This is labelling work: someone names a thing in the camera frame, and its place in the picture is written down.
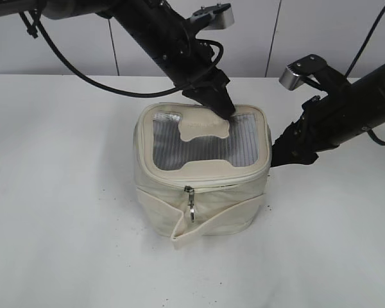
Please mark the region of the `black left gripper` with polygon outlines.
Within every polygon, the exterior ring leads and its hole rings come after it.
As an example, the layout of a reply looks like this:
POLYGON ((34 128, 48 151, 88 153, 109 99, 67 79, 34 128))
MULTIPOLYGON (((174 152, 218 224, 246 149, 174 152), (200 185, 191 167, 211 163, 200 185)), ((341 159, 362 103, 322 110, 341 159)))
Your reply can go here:
POLYGON ((216 41, 174 41, 173 82, 189 85, 184 91, 222 119, 230 119, 235 106, 225 87, 210 87, 219 72, 217 63, 223 56, 223 45, 216 41))

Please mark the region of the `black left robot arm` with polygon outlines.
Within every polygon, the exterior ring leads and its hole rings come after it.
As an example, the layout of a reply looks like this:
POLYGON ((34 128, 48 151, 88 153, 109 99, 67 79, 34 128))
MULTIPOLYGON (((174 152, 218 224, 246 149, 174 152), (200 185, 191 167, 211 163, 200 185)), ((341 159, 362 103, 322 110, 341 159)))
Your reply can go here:
POLYGON ((229 3, 202 6, 186 19, 167 1, 0 1, 0 17, 15 14, 33 38, 39 35, 44 38, 73 74, 101 90, 145 99, 181 92, 223 119, 229 120, 235 113, 227 90, 230 80, 217 67, 223 56, 223 45, 197 38, 201 30, 223 30, 233 25, 229 3), (115 19, 173 82, 173 88, 150 93, 119 90, 103 85, 75 68, 55 46, 41 18, 62 20, 88 14, 115 19))

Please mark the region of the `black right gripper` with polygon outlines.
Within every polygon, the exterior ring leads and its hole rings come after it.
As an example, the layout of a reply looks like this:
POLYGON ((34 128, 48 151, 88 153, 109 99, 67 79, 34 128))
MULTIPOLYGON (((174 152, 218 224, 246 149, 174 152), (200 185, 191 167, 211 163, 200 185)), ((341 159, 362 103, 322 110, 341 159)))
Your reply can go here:
POLYGON ((313 96, 302 105, 302 115, 292 122, 272 146, 271 167, 288 164, 311 165, 325 143, 326 99, 313 96))

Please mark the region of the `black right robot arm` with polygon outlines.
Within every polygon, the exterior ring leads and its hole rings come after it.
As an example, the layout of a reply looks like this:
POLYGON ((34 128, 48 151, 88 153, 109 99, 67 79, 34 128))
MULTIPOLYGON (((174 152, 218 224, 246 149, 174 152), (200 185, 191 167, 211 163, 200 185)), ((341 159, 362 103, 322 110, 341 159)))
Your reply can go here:
POLYGON ((334 150, 385 123, 385 64, 354 83, 318 55, 289 64, 279 79, 287 90, 307 84, 326 96, 313 96, 272 146, 271 166, 311 165, 322 151, 334 150))

